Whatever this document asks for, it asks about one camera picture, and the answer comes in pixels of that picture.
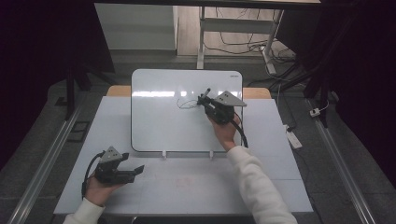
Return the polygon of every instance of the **power strip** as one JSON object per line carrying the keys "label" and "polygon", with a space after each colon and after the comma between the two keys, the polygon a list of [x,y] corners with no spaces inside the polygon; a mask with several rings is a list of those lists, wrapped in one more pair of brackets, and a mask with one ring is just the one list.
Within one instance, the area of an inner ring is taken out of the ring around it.
{"label": "power strip", "polygon": [[288,140],[290,142],[290,145],[293,149],[298,149],[300,147],[303,147],[303,145],[301,144],[301,142],[298,140],[298,138],[296,137],[296,135],[293,132],[288,132],[288,125],[283,125],[285,127],[285,131],[286,131],[286,137],[288,137]]}

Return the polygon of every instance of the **wooden table edge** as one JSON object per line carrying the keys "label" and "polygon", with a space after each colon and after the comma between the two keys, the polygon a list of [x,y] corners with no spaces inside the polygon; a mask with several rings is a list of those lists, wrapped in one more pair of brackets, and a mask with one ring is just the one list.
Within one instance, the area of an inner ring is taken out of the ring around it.
{"label": "wooden table edge", "polygon": [[[271,93],[266,88],[243,88],[244,99],[271,99]],[[111,86],[106,96],[131,96],[131,86]]]}

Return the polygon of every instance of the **white sleeve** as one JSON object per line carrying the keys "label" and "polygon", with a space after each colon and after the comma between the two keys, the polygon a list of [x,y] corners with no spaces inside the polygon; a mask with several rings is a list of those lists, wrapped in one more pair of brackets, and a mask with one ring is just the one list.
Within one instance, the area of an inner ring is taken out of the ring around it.
{"label": "white sleeve", "polygon": [[239,185],[239,191],[257,224],[297,223],[272,181],[262,170],[259,159],[245,147],[233,147],[229,158]]}
{"label": "white sleeve", "polygon": [[96,224],[104,210],[84,198],[77,212],[66,216],[64,224]]}

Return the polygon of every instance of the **electrical outlet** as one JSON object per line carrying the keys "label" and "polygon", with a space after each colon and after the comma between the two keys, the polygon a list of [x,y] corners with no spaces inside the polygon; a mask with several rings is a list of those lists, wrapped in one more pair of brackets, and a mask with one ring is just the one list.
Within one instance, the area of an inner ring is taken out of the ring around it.
{"label": "electrical outlet", "polygon": [[298,138],[293,132],[286,132],[286,136],[288,137],[291,147],[293,149],[303,147],[303,145],[301,144],[301,142],[298,140]]}
{"label": "electrical outlet", "polygon": [[309,114],[311,115],[312,118],[316,117],[316,116],[320,115],[320,110],[318,108],[310,110]]}

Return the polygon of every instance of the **hand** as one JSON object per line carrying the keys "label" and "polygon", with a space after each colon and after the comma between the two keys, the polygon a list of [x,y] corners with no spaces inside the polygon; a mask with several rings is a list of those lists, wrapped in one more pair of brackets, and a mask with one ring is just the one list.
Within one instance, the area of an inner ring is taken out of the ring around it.
{"label": "hand", "polygon": [[[233,141],[233,137],[235,136],[236,129],[229,122],[227,124],[217,124],[213,119],[208,117],[210,122],[212,123],[213,129],[215,130],[215,135],[218,138],[219,142],[223,146],[225,151],[229,151],[231,148],[235,147],[236,144]],[[240,120],[236,115],[233,115],[233,121],[239,124]]]}
{"label": "hand", "polygon": [[93,204],[103,207],[105,202],[110,197],[110,194],[120,187],[121,185],[105,185],[99,182],[98,179],[95,178],[94,174],[90,176],[87,184],[87,191],[85,193],[85,198]]}

